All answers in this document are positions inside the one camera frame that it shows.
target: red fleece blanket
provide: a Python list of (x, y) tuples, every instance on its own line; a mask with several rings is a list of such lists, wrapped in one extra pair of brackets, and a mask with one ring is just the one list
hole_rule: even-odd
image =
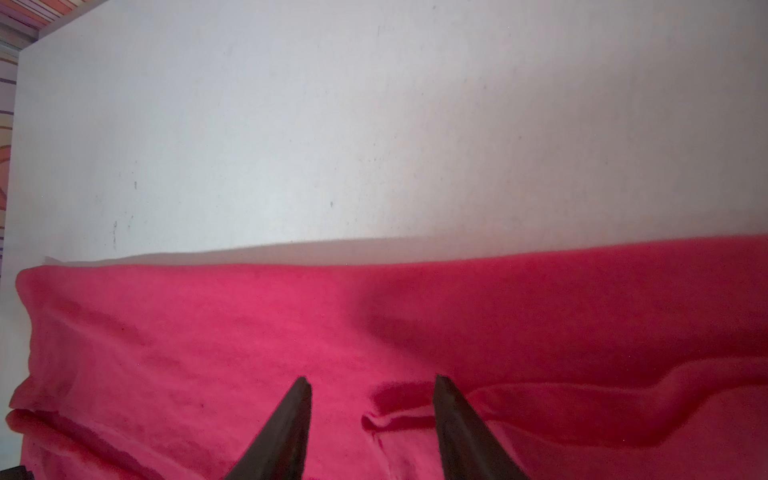
[(41, 266), (8, 424), (53, 478), (218, 479), (293, 380), (305, 478), (441, 478), (450, 376), (534, 480), (768, 478), (768, 237), (390, 266)]

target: black pointed object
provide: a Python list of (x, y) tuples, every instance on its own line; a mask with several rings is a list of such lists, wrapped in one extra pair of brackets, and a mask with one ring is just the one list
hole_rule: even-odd
[(301, 480), (311, 415), (312, 386), (299, 377), (224, 480)]
[(445, 480), (529, 480), (447, 376), (432, 397)]
[(23, 465), (0, 472), (0, 480), (35, 480), (35, 476)]

